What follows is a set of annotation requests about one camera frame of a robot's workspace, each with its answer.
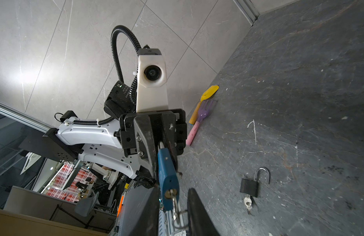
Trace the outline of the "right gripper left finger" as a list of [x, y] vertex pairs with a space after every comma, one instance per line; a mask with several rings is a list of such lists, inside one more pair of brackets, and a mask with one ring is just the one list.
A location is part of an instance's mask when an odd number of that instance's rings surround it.
[[129, 190], [119, 215], [119, 236], [157, 236], [159, 188], [142, 185]]

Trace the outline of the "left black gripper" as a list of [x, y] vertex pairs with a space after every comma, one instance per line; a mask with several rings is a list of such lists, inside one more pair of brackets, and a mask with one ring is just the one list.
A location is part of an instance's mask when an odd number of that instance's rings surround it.
[[187, 139], [186, 113], [183, 109], [123, 114], [119, 124], [115, 137], [122, 145], [125, 156], [138, 154], [140, 165], [149, 171], [153, 179], [157, 176], [159, 142], [168, 148], [178, 172], [177, 156], [183, 154]]

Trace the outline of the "blue padlock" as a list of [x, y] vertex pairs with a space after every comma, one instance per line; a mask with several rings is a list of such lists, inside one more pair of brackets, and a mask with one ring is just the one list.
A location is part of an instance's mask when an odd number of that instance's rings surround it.
[[187, 226], [183, 223], [182, 215], [186, 211], [180, 210], [178, 205], [180, 185], [177, 171], [170, 151], [163, 142], [159, 142], [158, 144], [157, 160], [162, 204], [166, 211], [172, 211], [173, 227], [179, 230], [185, 230]]

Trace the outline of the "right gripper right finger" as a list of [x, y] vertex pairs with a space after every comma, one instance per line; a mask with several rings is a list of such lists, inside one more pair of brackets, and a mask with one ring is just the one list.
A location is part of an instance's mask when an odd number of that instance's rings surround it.
[[193, 188], [188, 190], [187, 211], [188, 230], [191, 236], [220, 235], [205, 210], [197, 191]]

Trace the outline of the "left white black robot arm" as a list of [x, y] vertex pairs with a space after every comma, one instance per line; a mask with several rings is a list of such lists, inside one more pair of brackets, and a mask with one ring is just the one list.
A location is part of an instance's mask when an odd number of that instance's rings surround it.
[[159, 154], [178, 169], [178, 156], [186, 146], [183, 109], [135, 112], [130, 88], [117, 82], [105, 102], [110, 116], [83, 120], [73, 111], [61, 116], [61, 125], [46, 133], [32, 133], [20, 148], [54, 161], [92, 162], [120, 172], [143, 185], [159, 182]]

